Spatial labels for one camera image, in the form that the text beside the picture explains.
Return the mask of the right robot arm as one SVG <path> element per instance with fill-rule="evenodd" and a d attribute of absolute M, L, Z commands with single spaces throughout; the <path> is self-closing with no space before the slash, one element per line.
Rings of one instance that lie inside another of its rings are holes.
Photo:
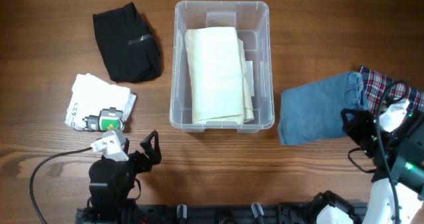
<path fill-rule="evenodd" d="M 380 131 L 369 111 L 343 109 L 343 131 L 372 159 L 370 201 L 361 214 L 337 194 L 317 194 L 310 223 L 410 223 L 423 207 L 423 113 L 412 112 L 393 132 Z"/>

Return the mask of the blue jeans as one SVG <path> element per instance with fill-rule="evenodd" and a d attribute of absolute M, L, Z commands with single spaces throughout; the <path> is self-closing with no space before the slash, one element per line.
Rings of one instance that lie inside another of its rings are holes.
<path fill-rule="evenodd" d="M 341 111 L 368 110 L 362 76 L 345 72 L 281 94 L 280 143 L 296 146 L 345 137 Z"/>

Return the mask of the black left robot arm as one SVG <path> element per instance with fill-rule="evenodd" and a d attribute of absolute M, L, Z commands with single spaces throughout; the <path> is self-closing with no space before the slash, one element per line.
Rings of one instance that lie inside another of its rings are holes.
<path fill-rule="evenodd" d="M 100 160 L 89 169 L 91 197 L 77 223 L 142 223 L 142 211 L 137 197 L 129 192 L 141 188 L 136 176 L 151 171 L 161 163 L 158 132 L 152 131 L 140 142 L 142 152 L 129 152 L 130 142 L 122 130 L 113 129 L 90 144 L 94 152 L 101 152 Z"/>

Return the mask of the cream cloth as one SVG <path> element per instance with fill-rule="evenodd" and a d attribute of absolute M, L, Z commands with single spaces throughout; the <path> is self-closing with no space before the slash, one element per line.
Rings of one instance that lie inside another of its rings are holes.
<path fill-rule="evenodd" d="M 234 27 L 189 29 L 185 47 L 191 83 L 192 123 L 254 120 L 244 44 Z"/>

